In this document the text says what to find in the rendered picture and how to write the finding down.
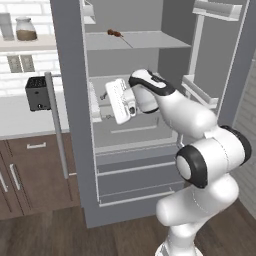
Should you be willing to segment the glass fridge shelf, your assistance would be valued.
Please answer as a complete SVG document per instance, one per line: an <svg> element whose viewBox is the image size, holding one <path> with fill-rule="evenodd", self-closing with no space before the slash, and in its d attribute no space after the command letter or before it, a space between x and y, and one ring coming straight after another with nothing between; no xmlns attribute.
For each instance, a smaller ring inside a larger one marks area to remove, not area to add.
<svg viewBox="0 0 256 256"><path fill-rule="evenodd" d="M122 32L122 37L107 33L87 33L85 36L88 50L120 50L120 49L167 49L189 48L190 45L162 31Z"/></svg>

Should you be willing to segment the brown food piece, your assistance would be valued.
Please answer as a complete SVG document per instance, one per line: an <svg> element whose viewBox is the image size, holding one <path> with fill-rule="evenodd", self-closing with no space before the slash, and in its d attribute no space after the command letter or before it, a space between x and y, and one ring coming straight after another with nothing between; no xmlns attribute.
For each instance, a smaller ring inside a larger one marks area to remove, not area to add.
<svg viewBox="0 0 256 256"><path fill-rule="evenodd" d="M107 30L107 34L108 35L113 35L115 37L124 37L121 32L118 32L118 31L115 31L115 30L112 30L112 29L108 29Z"/></svg>

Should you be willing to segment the grey fridge freezer drawer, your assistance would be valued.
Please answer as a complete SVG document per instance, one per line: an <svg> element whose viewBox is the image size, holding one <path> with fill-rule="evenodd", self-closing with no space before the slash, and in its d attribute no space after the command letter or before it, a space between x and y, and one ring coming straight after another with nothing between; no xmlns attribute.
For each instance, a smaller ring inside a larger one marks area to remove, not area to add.
<svg viewBox="0 0 256 256"><path fill-rule="evenodd" d="M98 178L99 203L120 204L136 198L157 197L183 187L174 165L108 174Z"/></svg>
<svg viewBox="0 0 256 256"><path fill-rule="evenodd" d="M103 172L127 169L151 164L172 162L178 151L173 145L113 152L96 156L97 167Z"/></svg>

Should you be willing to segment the grey fridge door with bins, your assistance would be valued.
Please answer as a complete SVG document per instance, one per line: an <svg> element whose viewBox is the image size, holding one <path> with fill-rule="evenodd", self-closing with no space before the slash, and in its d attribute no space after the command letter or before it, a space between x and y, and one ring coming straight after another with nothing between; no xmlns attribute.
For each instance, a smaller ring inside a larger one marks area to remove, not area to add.
<svg viewBox="0 0 256 256"><path fill-rule="evenodd" d="M238 21L224 21L198 15L200 38L194 42L197 59L188 75L218 105L211 109L221 124L232 125L251 66L256 36L256 0L208 0L241 5Z"/></svg>

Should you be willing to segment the white canister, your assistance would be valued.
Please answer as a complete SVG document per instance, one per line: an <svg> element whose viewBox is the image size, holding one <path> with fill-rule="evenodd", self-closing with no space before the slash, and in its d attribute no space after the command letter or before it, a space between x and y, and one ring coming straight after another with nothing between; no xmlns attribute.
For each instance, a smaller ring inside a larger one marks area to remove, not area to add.
<svg viewBox="0 0 256 256"><path fill-rule="evenodd" d="M9 13L0 13L0 30L5 41L14 40L11 16Z"/></svg>

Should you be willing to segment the grey fridge crisper drawer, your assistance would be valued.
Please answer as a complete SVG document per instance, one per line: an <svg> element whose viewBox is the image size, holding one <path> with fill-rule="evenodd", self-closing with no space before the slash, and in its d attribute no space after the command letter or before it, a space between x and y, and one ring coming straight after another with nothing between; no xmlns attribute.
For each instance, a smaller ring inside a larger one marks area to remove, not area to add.
<svg viewBox="0 0 256 256"><path fill-rule="evenodd" d="M165 124L159 112L139 114L122 125L114 118L104 119L94 123L93 130L98 151L175 143L177 140L177 133Z"/></svg>

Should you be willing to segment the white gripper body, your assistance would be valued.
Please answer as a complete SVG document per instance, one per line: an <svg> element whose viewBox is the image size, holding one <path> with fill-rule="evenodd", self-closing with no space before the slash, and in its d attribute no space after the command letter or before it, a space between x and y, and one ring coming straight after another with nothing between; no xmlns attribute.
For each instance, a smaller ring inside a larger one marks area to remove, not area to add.
<svg viewBox="0 0 256 256"><path fill-rule="evenodd" d="M124 91L126 90L125 81L116 79L105 84L107 95L109 97L111 107L114 113L116 123L121 125L130 119L128 107L123 99Z"/></svg>

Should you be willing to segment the white fridge door bin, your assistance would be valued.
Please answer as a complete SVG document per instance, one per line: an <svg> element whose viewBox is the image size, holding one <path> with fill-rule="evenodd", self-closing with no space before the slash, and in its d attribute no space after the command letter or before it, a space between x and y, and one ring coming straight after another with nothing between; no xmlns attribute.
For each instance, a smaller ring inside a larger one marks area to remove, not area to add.
<svg viewBox="0 0 256 256"><path fill-rule="evenodd" d="M204 0L196 0L193 6L194 14L224 21L238 21L241 10L241 5L209 2Z"/></svg>
<svg viewBox="0 0 256 256"><path fill-rule="evenodd" d="M96 23L94 7L88 0L83 0L84 23L94 25Z"/></svg>
<svg viewBox="0 0 256 256"><path fill-rule="evenodd" d="M91 113L92 113L93 121L101 122L102 119L101 119L100 107L98 104L98 100L97 100L92 82L89 83L89 94L90 94Z"/></svg>
<svg viewBox="0 0 256 256"><path fill-rule="evenodd" d="M199 86L194 83L193 75L184 75L182 78L182 87L184 88L185 95L188 98L194 97L202 105L208 109L215 109L218 105L218 98L210 97Z"/></svg>

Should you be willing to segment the brown base cabinet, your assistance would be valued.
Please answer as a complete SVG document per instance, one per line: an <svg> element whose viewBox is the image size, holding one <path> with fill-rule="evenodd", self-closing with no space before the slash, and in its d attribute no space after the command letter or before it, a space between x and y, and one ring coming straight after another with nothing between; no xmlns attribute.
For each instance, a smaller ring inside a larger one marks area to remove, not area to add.
<svg viewBox="0 0 256 256"><path fill-rule="evenodd" d="M0 139L0 171L8 186L0 182L0 220L80 205L71 136L62 135L69 178L63 176L55 135ZM47 143L45 148L27 149L27 144ZM21 190L9 169L15 164Z"/></svg>

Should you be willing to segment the grey fridge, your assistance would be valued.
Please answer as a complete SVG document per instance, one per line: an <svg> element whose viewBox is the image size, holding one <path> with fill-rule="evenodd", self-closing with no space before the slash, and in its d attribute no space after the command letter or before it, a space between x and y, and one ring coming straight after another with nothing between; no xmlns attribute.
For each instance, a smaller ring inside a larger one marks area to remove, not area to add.
<svg viewBox="0 0 256 256"><path fill-rule="evenodd" d="M193 13L193 6L196 0L88 0L94 7L96 23L86 25L84 23L83 0L82 3L82 25L84 49L86 51L86 71L87 90L89 98L90 120L93 140L93 153L95 159L95 188L97 196L97 216L94 227L113 224L146 217L156 216L157 202L175 192L178 192L190 184L183 179L183 187L179 190L171 191L169 194L162 193L157 197L136 198L120 204L102 206L99 203L98 178L108 174L116 174L155 168L167 165L174 165L172 162L151 164L127 169L118 169L103 172L97 167L96 156L111 154L113 152L123 152L145 148L155 148L173 145L178 148L181 145L188 145L195 141L194 138L177 133L175 143L165 143L159 145L144 145L135 148L116 149L112 151L98 151L94 141L94 122L91 113L91 103L89 94L89 83L92 82L98 104L100 107L102 121L106 115L114 113L108 97L104 100L100 96L106 92L105 84L116 79L127 81L130 75L140 69L147 69L154 75L169 82L181 94L185 95L182 87L182 78L188 75L191 69L191 62L197 59L198 51L194 48L194 42L200 38L198 27L198 15ZM88 50L86 48L85 36L87 33L107 33L108 29L118 32L137 31L162 31L182 42L189 44L189 48L167 48L167 49L120 49L120 50Z"/></svg>

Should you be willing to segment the black toaster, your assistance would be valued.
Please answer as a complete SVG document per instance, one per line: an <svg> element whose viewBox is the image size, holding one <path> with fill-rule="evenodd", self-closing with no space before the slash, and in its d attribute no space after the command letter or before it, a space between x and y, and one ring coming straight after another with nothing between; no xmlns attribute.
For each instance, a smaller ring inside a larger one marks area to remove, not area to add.
<svg viewBox="0 0 256 256"><path fill-rule="evenodd" d="M44 76L30 77L25 87L30 110L50 110L50 101Z"/></svg>

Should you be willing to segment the grey wall socket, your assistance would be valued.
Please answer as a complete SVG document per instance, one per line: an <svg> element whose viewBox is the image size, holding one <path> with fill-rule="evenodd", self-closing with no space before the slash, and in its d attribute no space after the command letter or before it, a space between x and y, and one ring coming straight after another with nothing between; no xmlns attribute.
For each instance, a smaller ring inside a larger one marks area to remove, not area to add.
<svg viewBox="0 0 256 256"><path fill-rule="evenodd" d="M21 55L20 56L23 71L24 72L34 72L34 62L31 55Z"/></svg>
<svg viewBox="0 0 256 256"><path fill-rule="evenodd" d="M20 59L17 55L8 56L7 59L8 59L10 71L12 73L21 73L22 72Z"/></svg>

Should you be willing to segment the glass jar with brown contents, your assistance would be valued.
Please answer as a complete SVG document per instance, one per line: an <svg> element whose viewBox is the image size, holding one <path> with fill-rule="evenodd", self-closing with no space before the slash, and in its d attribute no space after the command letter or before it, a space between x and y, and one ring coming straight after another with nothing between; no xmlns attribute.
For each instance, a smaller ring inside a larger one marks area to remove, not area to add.
<svg viewBox="0 0 256 256"><path fill-rule="evenodd" d="M29 17L16 18L16 36L19 41L34 41L37 33Z"/></svg>

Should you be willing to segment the white wall shelf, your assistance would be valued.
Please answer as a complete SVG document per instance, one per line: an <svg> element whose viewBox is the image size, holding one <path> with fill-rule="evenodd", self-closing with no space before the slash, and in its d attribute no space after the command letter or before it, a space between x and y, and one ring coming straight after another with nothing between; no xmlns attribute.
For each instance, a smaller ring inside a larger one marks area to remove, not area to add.
<svg viewBox="0 0 256 256"><path fill-rule="evenodd" d="M35 51L35 50L55 50L56 40L54 35L39 35L34 41L5 41L0 37L0 52L9 51Z"/></svg>

